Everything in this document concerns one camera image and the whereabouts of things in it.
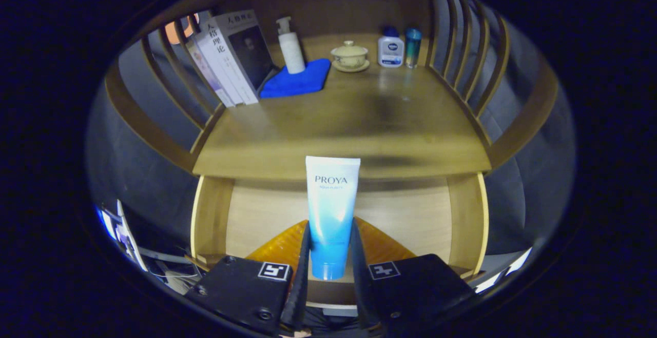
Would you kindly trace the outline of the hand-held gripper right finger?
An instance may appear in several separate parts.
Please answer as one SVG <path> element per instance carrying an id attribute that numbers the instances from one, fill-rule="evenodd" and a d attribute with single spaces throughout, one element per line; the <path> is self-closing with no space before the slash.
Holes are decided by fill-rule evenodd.
<path id="1" fill-rule="evenodd" d="M 468 310 L 477 295 L 435 254 L 406 247 L 354 218 L 351 250 L 361 325 L 375 337 L 430 337 Z"/>

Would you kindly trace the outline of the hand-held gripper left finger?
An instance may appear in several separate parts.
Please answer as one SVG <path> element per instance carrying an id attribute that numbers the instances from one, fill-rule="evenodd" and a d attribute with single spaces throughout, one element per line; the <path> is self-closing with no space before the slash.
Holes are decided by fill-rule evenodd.
<path id="1" fill-rule="evenodd" d="M 185 298 L 254 333 L 293 336 L 302 329 L 309 259 L 310 227 L 304 220 L 245 258 L 223 256 Z"/>

